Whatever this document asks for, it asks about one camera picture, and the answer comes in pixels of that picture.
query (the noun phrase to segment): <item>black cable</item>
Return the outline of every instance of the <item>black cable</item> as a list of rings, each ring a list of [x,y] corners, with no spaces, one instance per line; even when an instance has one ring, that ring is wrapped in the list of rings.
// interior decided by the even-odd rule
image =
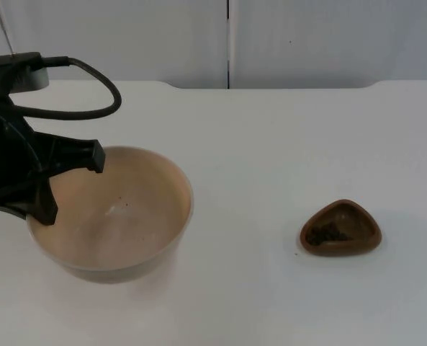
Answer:
[[[36,117],[39,119],[51,119],[51,120],[90,120],[97,119],[100,117],[106,117],[116,110],[119,109],[122,104],[122,97],[120,96],[119,90],[117,87],[99,71],[91,67],[90,65],[84,63],[75,58],[69,58],[67,56],[58,56],[52,58],[43,58],[43,63],[45,67],[59,67],[59,66],[70,66],[74,65],[88,74],[92,75],[98,79],[106,88],[111,92],[114,97],[114,102],[112,105],[102,108],[100,110],[86,110],[82,112],[64,112],[60,110],[41,110],[39,108],[23,107],[16,105],[5,105],[0,103],[0,112],[10,112],[16,113],[24,117]]]

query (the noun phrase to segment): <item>triangular clay dish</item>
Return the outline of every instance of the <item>triangular clay dish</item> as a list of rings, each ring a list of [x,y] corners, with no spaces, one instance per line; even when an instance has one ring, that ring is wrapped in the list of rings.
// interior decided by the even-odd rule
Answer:
[[[303,226],[300,241],[310,253],[346,256],[373,250],[381,231],[370,214],[351,200],[337,200],[316,213]]]

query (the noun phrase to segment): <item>white table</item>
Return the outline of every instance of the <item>white table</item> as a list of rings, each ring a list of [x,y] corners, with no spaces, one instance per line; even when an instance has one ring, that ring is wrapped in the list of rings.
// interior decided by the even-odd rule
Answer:
[[[32,120],[40,131],[149,148],[194,188],[177,256],[139,280],[89,283],[0,213],[0,345],[427,346],[427,81],[365,89],[180,90],[117,84],[105,119]],[[90,81],[15,102],[84,110]],[[350,198],[383,231],[371,253],[322,258],[297,237]]]

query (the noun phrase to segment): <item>beige plastic bowl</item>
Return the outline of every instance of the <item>beige plastic bowl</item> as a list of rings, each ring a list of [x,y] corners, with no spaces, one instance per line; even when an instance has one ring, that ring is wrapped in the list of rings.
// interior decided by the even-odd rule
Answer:
[[[73,274],[120,281],[177,243],[192,213],[192,189],[173,162],[139,148],[106,148],[101,174],[74,169],[50,179],[53,226],[28,218],[32,238]]]

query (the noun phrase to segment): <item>brown bowl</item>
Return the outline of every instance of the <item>brown bowl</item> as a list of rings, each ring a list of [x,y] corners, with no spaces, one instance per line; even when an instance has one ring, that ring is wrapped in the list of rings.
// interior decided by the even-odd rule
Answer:
[[[337,237],[332,236],[335,229]],[[300,241],[312,254],[344,256],[373,250],[381,242],[381,231],[370,214],[351,200],[337,200],[317,212],[302,228]]]
[[[192,213],[192,189],[168,159],[139,148],[106,148],[101,174],[74,169],[50,179],[53,226],[28,218],[32,238],[73,274],[131,278],[176,243]]]

